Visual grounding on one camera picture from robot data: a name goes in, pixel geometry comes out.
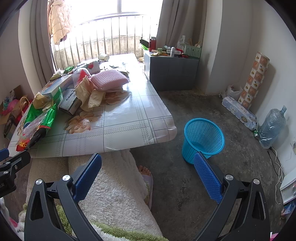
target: green plastic basket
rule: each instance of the green plastic basket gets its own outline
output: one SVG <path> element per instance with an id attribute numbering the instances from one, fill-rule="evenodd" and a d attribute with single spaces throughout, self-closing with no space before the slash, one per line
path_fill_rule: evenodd
<path id="1" fill-rule="evenodd" d="M 202 51 L 202 48 L 198 48 L 198 47 L 194 47 L 194 46 L 190 46 L 190 45 L 185 45 L 184 54 L 192 56 L 192 57 L 200 58 L 201 51 Z"/>

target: hanging coat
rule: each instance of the hanging coat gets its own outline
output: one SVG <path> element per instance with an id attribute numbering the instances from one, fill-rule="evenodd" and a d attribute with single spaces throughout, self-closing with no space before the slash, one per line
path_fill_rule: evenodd
<path id="1" fill-rule="evenodd" d="M 53 34 L 54 44 L 59 45 L 60 40 L 72 30 L 71 6 L 66 0 L 53 0 L 51 5 L 48 24 L 49 34 Z"/>

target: red thermos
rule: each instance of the red thermos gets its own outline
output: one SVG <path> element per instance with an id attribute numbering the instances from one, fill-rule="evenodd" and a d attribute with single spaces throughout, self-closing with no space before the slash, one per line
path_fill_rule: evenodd
<path id="1" fill-rule="evenodd" d="M 149 52 L 152 52 L 153 50 L 156 50 L 156 38 L 155 37 L 151 37 L 150 41 L 149 41 Z"/>

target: white fleece blanket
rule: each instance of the white fleece blanket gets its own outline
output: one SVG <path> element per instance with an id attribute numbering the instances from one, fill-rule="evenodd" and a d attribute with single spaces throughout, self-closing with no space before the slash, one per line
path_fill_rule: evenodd
<path id="1" fill-rule="evenodd" d="M 159 226 L 144 202 L 148 194 L 146 184 L 129 150 L 102 153 L 101 156 L 102 168 L 85 200 L 79 202 L 88 220 L 129 231 L 137 230 L 162 236 Z M 65 174 L 72 174 L 90 157 L 91 155 L 33 159 L 26 202 L 29 201 L 37 179 L 42 178 L 45 182 L 56 181 Z M 105 240 L 125 240 L 105 235 Z"/>

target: gray cabinet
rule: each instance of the gray cabinet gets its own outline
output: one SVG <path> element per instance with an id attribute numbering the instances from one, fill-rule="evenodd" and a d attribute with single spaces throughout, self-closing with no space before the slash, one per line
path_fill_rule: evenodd
<path id="1" fill-rule="evenodd" d="M 151 56 L 144 51 L 144 73 L 156 91 L 191 90 L 196 82 L 199 59 Z"/>

